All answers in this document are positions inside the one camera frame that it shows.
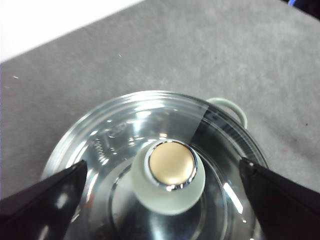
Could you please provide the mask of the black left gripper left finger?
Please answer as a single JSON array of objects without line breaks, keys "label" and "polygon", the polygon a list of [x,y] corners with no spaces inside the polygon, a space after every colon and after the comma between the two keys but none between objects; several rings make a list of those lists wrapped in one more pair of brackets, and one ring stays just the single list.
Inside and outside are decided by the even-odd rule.
[{"label": "black left gripper left finger", "polygon": [[81,201],[84,160],[0,201],[2,240],[62,240]]}]

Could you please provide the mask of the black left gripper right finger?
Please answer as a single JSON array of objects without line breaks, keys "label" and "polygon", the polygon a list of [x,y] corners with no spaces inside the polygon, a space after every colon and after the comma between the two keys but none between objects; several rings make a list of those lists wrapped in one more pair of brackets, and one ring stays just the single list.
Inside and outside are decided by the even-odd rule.
[{"label": "black left gripper right finger", "polygon": [[245,194],[268,240],[318,240],[320,194],[243,157]]}]

